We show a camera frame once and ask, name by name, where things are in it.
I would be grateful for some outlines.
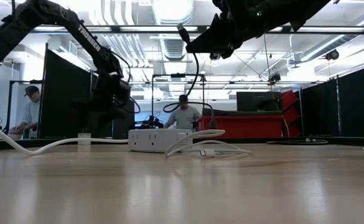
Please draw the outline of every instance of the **baseball cap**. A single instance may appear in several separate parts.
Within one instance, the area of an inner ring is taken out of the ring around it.
[[[28,86],[26,88],[26,94],[24,96],[32,96],[36,92],[39,92],[38,87],[36,87],[36,86]]]
[[[183,102],[188,102],[189,99],[187,98],[187,95],[183,94],[179,96],[179,102],[183,103]]]

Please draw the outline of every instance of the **red panel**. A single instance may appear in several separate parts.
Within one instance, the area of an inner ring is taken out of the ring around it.
[[[296,97],[295,93],[292,90],[283,93],[281,99],[282,99],[282,110],[287,109],[298,100],[298,98]]]
[[[210,129],[211,116],[200,120],[200,130]],[[226,133],[217,138],[281,138],[283,116],[217,116],[217,129]]]
[[[291,138],[295,138],[301,135],[301,132],[299,131],[299,128],[296,126],[296,124],[293,124],[291,127],[289,127],[288,131]]]
[[[296,111],[295,107],[289,108],[287,111],[284,112],[283,115],[288,126],[289,124],[291,124],[291,122],[295,121],[299,117],[299,114]]]

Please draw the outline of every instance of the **table surface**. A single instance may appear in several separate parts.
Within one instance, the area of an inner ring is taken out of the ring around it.
[[[252,157],[59,146],[0,151],[0,224],[364,223],[364,152],[240,145]]]

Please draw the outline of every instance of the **gray t-shirt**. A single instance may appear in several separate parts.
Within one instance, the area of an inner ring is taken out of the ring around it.
[[[37,123],[39,120],[39,106],[40,106],[40,102],[34,103],[31,101],[28,104],[26,104],[21,122],[25,122],[27,124]],[[36,138],[37,131],[30,130],[29,137]]]
[[[192,122],[201,118],[200,113],[194,107],[188,106],[182,110],[180,107],[175,110],[169,117],[167,125],[173,125],[176,122],[177,129],[193,129]]]

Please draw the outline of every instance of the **man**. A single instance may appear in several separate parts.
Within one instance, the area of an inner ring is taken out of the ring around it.
[[[22,117],[21,124],[16,126],[14,129],[32,129],[34,132],[30,132],[30,138],[36,138],[35,130],[38,128],[39,119],[39,106],[40,106],[40,93],[36,86],[28,86],[26,88],[26,94],[31,100],[24,108],[24,115]]]
[[[201,115],[197,109],[189,106],[189,99],[186,95],[180,95],[179,102],[181,103],[179,108],[170,115],[164,128],[169,128],[176,122],[177,129],[193,130],[193,123],[201,119]]]

